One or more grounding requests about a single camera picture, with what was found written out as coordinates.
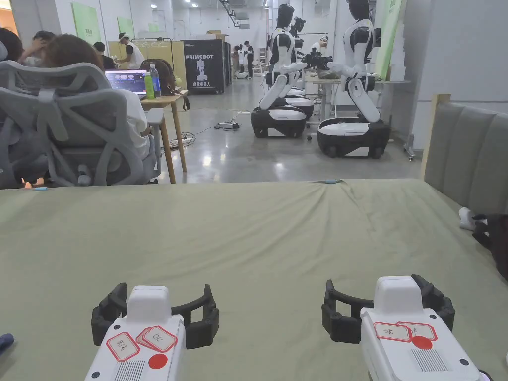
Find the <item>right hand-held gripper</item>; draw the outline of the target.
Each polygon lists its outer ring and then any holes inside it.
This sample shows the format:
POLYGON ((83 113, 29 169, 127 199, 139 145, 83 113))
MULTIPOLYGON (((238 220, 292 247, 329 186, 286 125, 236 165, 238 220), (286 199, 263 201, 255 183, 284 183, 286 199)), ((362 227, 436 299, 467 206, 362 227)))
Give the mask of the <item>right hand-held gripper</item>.
POLYGON ((341 293, 329 279, 321 313, 332 341, 360 343, 374 381, 482 379, 452 333, 451 299, 420 275, 379 278, 374 300, 341 293), (337 302, 350 306, 349 316, 337 302))

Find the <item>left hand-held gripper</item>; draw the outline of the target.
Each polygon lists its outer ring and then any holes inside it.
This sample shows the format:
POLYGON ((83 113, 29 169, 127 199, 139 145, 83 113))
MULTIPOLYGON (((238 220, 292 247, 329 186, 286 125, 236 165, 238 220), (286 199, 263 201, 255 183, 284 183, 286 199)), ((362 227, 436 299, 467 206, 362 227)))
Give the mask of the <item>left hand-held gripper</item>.
POLYGON ((97 354, 88 381, 176 381, 188 350, 208 347, 219 329, 219 309, 210 284, 203 295, 171 307, 162 285, 119 283, 94 307, 91 316, 97 354), (199 321, 192 312, 202 309, 199 321))

